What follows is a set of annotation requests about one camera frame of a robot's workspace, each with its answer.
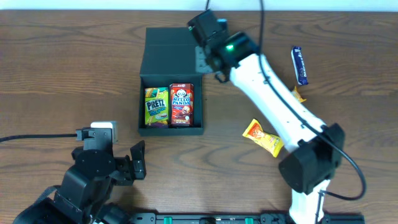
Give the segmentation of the black gift box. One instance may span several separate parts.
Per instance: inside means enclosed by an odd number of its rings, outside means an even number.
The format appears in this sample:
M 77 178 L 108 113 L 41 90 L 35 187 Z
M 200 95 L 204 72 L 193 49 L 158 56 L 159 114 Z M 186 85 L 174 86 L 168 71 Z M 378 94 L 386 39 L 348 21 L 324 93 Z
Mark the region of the black gift box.
M 141 136 L 202 135 L 203 103 L 202 74 L 196 71 L 196 40 L 186 27 L 150 27 L 146 29 L 146 43 L 140 70 L 140 98 L 138 132 Z M 145 125 L 144 90 L 169 87 L 173 83 L 193 85 L 193 126 L 147 128 Z

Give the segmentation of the red Hello Panda box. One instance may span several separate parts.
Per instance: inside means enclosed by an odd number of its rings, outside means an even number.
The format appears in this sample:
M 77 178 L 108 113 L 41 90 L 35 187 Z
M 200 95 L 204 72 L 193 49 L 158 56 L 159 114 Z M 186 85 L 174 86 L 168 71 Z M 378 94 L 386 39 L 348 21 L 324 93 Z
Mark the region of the red Hello Panda box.
M 173 127 L 193 126 L 194 87 L 191 83 L 170 85 L 170 125 Z

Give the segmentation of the green Pretz snack box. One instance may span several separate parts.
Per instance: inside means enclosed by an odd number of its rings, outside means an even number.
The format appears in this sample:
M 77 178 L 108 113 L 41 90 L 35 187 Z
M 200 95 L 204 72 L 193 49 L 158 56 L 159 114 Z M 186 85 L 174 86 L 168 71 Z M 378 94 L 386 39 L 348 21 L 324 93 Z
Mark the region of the green Pretz snack box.
M 145 89 L 145 126 L 147 128 L 168 128 L 169 89 L 167 87 Z

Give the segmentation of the dark blue chocolate bar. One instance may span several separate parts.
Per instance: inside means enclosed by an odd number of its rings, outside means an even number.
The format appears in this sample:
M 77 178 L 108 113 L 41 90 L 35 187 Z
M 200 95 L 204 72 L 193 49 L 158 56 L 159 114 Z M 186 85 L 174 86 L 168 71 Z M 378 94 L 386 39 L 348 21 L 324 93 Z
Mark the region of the dark blue chocolate bar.
M 302 55 L 302 48 L 293 46 L 291 51 L 292 62 L 295 67 L 295 75 L 299 85 L 308 85 L 308 78 L 305 63 Z

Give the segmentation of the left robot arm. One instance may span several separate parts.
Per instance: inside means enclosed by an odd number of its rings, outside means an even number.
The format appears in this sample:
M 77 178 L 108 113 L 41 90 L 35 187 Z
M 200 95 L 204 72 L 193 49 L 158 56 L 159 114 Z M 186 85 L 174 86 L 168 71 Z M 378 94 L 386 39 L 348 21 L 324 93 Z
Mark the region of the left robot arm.
M 113 154 L 113 128 L 82 128 L 74 137 L 83 141 L 72 151 L 75 161 L 61 185 L 47 187 L 14 223 L 129 223 L 130 216 L 107 203 L 113 187 L 129 186 L 146 176 L 145 142 L 130 148 L 130 155 Z

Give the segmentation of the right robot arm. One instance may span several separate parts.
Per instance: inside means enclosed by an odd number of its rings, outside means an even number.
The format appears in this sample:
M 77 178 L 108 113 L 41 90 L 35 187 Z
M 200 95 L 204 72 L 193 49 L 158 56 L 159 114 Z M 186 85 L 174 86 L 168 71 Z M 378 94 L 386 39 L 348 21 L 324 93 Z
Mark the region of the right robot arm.
M 202 12 L 187 26 L 209 66 L 223 72 L 251 99 L 288 150 L 279 170 L 292 189 L 293 222 L 322 222 L 326 188 L 341 163 L 329 141 L 341 144 L 342 129 L 337 124 L 327 126 L 306 109 L 275 74 L 260 46 L 244 32 L 230 35 L 213 11 Z

